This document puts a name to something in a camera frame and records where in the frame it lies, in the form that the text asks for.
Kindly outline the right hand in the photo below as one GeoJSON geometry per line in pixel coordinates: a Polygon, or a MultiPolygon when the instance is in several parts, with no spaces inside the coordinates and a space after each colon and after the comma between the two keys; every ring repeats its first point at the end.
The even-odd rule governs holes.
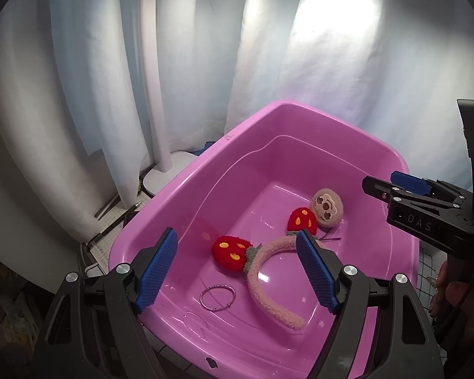
{"type": "Polygon", "coordinates": [[[453,310],[464,321],[464,336],[468,340],[474,340],[474,284],[462,281],[464,268],[462,260],[451,256],[442,264],[430,314],[434,318],[446,317],[453,310]]]}

